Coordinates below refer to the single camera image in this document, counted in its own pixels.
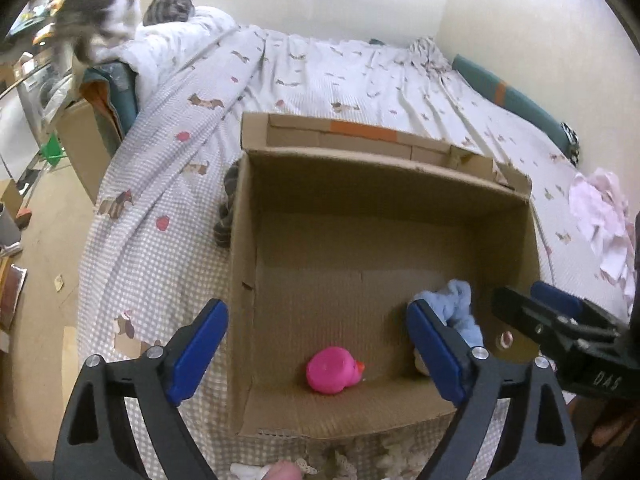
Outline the person's hand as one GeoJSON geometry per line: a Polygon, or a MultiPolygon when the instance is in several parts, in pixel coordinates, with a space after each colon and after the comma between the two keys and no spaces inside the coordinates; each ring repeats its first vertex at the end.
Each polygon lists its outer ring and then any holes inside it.
{"type": "Polygon", "coordinates": [[[616,419],[602,422],[600,426],[594,428],[591,433],[590,442],[596,448],[605,448],[618,437],[626,434],[638,419],[639,408],[636,406],[626,411],[623,415],[618,416],[616,419]]]}

